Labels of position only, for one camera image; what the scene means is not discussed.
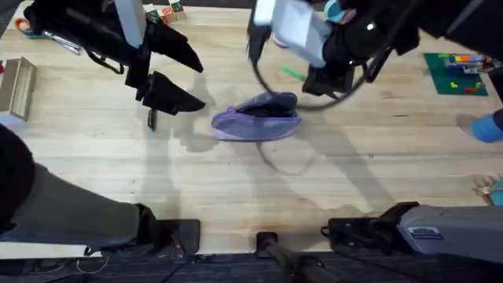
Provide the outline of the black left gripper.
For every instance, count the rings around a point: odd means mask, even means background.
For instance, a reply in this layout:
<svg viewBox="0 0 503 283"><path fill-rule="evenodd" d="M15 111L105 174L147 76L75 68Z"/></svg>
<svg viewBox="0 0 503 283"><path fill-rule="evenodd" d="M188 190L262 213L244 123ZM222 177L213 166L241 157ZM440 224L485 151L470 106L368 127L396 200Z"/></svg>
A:
<svg viewBox="0 0 503 283"><path fill-rule="evenodd" d="M203 101L171 82L165 75L149 75L151 51L165 55L196 72L204 67L188 39L175 29L148 20L140 32L139 46L127 42L117 26L100 22L90 23L88 56L100 66L122 75L128 67L125 84L141 89L144 106L176 116L179 112L197 112L206 105Z"/></svg>

